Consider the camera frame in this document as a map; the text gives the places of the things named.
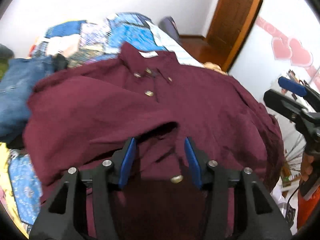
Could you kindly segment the orange sleeve forearm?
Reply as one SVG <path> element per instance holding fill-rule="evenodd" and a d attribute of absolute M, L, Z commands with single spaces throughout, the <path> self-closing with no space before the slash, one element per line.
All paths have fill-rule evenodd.
<path fill-rule="evenodd" d="M 299 230 L 308 220 L 319 201 L 319 188 L 312 195 L 309 200 L 305 200 L 298 191 L 298 215 L 297 215 L 297 229 Z"/>

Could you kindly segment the right hand holding gripper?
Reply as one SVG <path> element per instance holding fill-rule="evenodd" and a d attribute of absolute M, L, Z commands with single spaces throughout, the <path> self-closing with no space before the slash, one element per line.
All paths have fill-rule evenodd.
<path fill-rule="evenodd" d="M 319 153 L 303 154 L 301 175 L 300 194 L 309 200 L 319 188 Z"/>

